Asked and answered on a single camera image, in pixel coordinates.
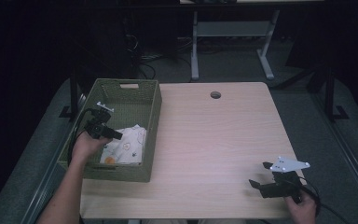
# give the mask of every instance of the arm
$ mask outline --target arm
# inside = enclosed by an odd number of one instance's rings
[[[316,203],[306,192],[301,190],[300,193],[302,202],[299,204],[296,204],[292,197],[284,198],[292,220],[296,224],[315,224]]]
[[[37,223],[78,223],[84,167],[88,158],[112,139],[93,139],[83,132],[78,136],[72,161],[63,180]]]

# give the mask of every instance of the green basket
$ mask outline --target green basket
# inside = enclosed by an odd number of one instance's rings
[[[84,178],[149,182],[161,101],[161,92],[156,80],[97,79],[80,113],[88,108],[97,108],[97,103],[101,102],[109,108],[114,108],[113,116],[106,124],[108,127],[118,130],[139,124],[146,129],[146,138],[142,162],[135,164],[100,163],[103,153],[101,148],[89,159]],[[85,114],[79,123],[79,132],[84,130],[87,120],[91,117],[90,113]],[[58,164],[65,169],[68,168],[67,152],[69,145],[70,137],[68,137],[58,159]]]

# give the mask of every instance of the wire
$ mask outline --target wire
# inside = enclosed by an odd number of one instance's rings
[[[306,179],[306,178],[304,178],[304,177],[302,177],[302,176],[299,176],[298,178],[303,179],[303,180],[305,180],[305,181],[307,182],[307,184],[310,184],[310,186],[311,186],[311,187],[313,188],[313,190],[315,191],[316,196],[318,196],[318,198],[319,198],[319,190],[318,190],[312,183],[310,183],[310,181],[309,181],[308,179]]]
[[[342,215],[340,215],[338,212],[336,212],[334,209],[332,209],[331,207],[327,206],[324,203],[321,203],[321,207],[329,210],[331,213],[333,213],[334,215],[336,215],[336,217],[338,217],[342,222],[346,223],[346,224],[351,224],[347,219],[345,219],[345,217],[343,217]]]
[[[265,219],[258,219],[259,221],[266,223],[266,224],[271,224],[270,222],[267,222]]]
[[[315,201],[316,203],[316,213],[315,216],[317,217],[319,215],[319,212],[321,211],[321,199],[319,197],[319,193],[313,193],[312,190],[307,189],[305,186],[303,186],[301,183],[300,185],[293,183],[292,181],[289,180],[285,180],[285,179],[280,179],[280,181],[284,182],[284,183],[288,183],[292,186],[294,186],[297,189],[301,189],[304,192],[306,192],[307,194],[309,194],[309,196],[313,199],[313,201]]]
[[[213,50],[213,45],[217,46],[218,49],[215,49]],[[216,54],[218,52],[221,52],[222,51],[222,45],[215,42],[215,41],[212,41],[212,40],[204,40],[202,41],[202,43],[199,44],[199,50],[198,52],[200,54]]]
[[[183,40],[185,40],[186,42],[185,42],[185,44],[178,47],[179,53],[186,52],[186,50],[190,49],[191,46],[193,45],[193,39],[191,37],[185,37],[185,38],[183,38]]]
[[[138,45],[139,45],[138,38],[136,38],[135,35],[127,35],[127,37],[131,37],[131,38],[133,38],[135,40],[135,46],[133,46],[132,49],[138,48]]]
[[[142,70],[142,68],[139,68],[139,71],[142,73],[142,75],[144,75],[144,77],[146,79],[154,79],[156,77],[156,69],[152,66],[150,66],[149,64],[145,64],[145,63],[140,63],[139,65],[143,65],[143,66],[146,66],[148,68],[150,68],[152,71],[153,71],[153,76],[152,77],[148,77],[146,75],[146,73],[144,72],[144,70]]]
[[[154,61],[156,59],[162,58],[163,56],[164,55],[162,55],[162,54],[154,54],[154,55],[141,56],[141,59]]]
[[[183,62],[185,62],[190,68],[191,68],[191,63],[188,62],[186,59],[182,58],[182,57],[176,57],[179,60],[182,60]]]

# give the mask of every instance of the desk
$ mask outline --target desk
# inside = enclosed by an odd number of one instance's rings
[[[238,4],[249,3],[288,3],[305,2],[304,0],[238,0]],[[181,0],[181,4],[190,4],[191,1]],[[257,56],[268,80],[274,79],[274,75],[267,60],[269,43],[275,30],[280,10],[275,10],[269,21],[198,21],[197,11],[193,20],[193,48],[191,52],[191,78],[199,79],[199,64],[197,57],[197,42],[199,36],[264,36],[265,44],[257,50]]]
[[[262,162],[295,159],[264,83],[160,84],[161,114],[149,183],[84,179],[83,218],[279,218],[248,179],[271,183]],[[213,99],[218,91],[221,98]]]

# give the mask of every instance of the gray carpet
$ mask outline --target gray carpet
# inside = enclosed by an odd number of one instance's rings
[[[284,66],[291,43],[275,41],[270,46],[268,59],[276,78],[266,81],[255,53],[255,50],[261,47],[262,41],[263,39],[228,40],[220,45],[215,53],[201,53],[199,82],[262,81],[269,86],[274,86],[301,71]],[[155,79],[161,83],[188,82],[191,77],[187,63],[190,53],[180,54],[180,57],[182,59],[160,59],[147,64],[156,70]],[[142,66],[142,68],[149,77],[152,76],[153,71],[149,67]],[[336,103],[343,106],[350,119],[338,120],[335,124],[331,124],[325,120],[318,103],[323,99],[323,93],[316,95],[307,93],[305,91],[307,81],[307,78],[302,79],[284,91],[272,91],[271,95],[297,158],[311,164],[311,168],[303,171],[305,177],[319,189],[323,203],[334,208],[350,223],[358,223],[358,184],[331,129],[331,125],[339,129],[348,145],[355,149],[353,153],[358,160],[358,107],[351,98],[350,92],[338,83]],[[54,152],[71,127],[68,119],[58,118],[65,105],[69,105],[68,82],[62,84],[62,88],[52,100],[51,106],[35,130],[33,138],[0,195],[0,223],[19,223],[24,216],[34,216],[34,213],[41,208],[37,207],[33,214],[28,210],[28,205],[34,203],[33,197],[40,196],[42,201],[46,201],[59,184],[63,174],[60,167],[54,167],[46,176],[44,174],[51,159],[54,158]],[[48,188],[44,192],[38,191],[42,177],[48,180],[46,182]],[[289,219],[269,220],[269,222],[292,223]],[[342,223],[323,208],[317,222]],[[86,223],[117,223],[117,221],[86,220]],[[261,222],[249,220],[248,223]]]

